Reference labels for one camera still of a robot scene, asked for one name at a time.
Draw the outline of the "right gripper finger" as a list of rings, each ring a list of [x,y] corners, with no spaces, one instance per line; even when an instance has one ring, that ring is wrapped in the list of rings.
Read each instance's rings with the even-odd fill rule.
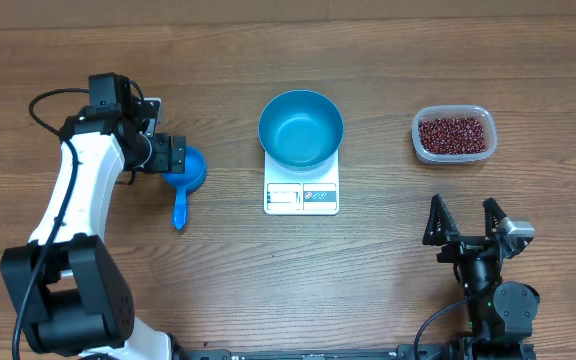
[[[460,235],[457,224],[448,211],[440,194],[431,199],[430,213],[424,231],[422,244],[442,246]]]
[[[506,213],[499,206],[494,198],[487,198],[483,201],[485,234],[492,236],[500,222],[507,217]]]

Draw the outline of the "blue plastic measuring scoop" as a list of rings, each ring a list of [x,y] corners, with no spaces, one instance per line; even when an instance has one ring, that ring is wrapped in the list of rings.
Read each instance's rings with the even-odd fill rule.
[[[164,173],[164,180],[176,191],[172,213],[172,224],[177,230],[182,230],[188,219],[188,194],[201,187],[207,176],[207,164],[202,153],[187,146],[185,152],[185,172]]]

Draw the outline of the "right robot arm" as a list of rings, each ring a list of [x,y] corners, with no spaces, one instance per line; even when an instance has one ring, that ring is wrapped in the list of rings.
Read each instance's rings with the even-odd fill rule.
[[[463,298],[431,315],[413,342],[416,359],[534,359],[532,336],[540,295],[535,288],[502,278],[505,261],[519,255],[533,241],[535,228],[527,220],[509,217],[493,198],[482,203],[484,233],[463,235],[442,197],[431,199],[422,243],[438,246],[439,263],[450,264]],[[445,345],[421,346],[427,327],[439,317],[465,306],[469,330]]]

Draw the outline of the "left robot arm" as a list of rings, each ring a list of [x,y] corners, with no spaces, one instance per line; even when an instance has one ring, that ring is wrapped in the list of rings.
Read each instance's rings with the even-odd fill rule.
[[[0,271],[21,342],[39,354],[84,359],[182,359],[176,338],[135,314],[131,290],[104,234],[120,174],[182,174],[186,140],[155,131],[162,102],[116,73],[92,75],[88,105],[55,134],[61,164],[44,216],[26,245],[3,252]]]

